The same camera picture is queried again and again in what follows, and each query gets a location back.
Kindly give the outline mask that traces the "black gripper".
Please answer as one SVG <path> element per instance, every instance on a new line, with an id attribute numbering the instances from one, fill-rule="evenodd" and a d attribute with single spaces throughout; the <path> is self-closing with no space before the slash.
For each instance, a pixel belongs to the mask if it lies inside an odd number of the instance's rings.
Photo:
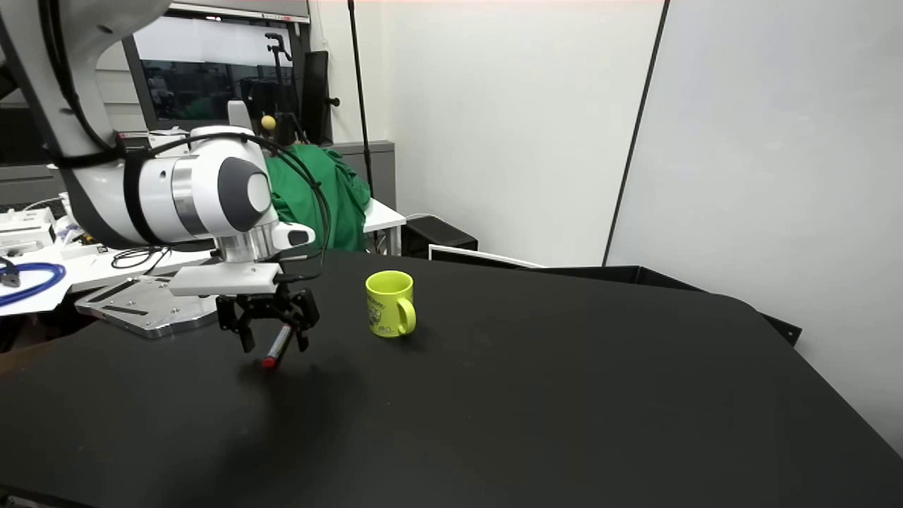
<path id="1" fill-rule="evenodd" d="M 277 319 L 293 329 L 300 354 L 310 348 L 307 331 L 319 322 L 319 307 L 310 292 L 277 288 L 273 295 L 236 295 L 218 300 L 218 326 L 236 331 L 242 354 L 257 348 L 252 319 Z"/>

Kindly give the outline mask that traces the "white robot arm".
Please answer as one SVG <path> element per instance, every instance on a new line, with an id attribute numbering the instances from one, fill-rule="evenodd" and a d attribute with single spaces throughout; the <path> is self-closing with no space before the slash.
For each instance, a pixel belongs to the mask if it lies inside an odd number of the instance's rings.
<path id="1" fill-rule="evenodd" d="M 98 58 L 167 14 L 169 0 L 0 0 L 3 75 L 29 101 L 77 223 L 114 248 L 211 243 L 215 267 L 174 274 L 181 298 L 211 298 L 242 346 L 273 319 L 293 346 L 319 322 L 280 258 L 317 231 L 277 217 L 266 142 L 246 128 L 193 128 L 169 142 L 118 134 L 98 96 Z"/>

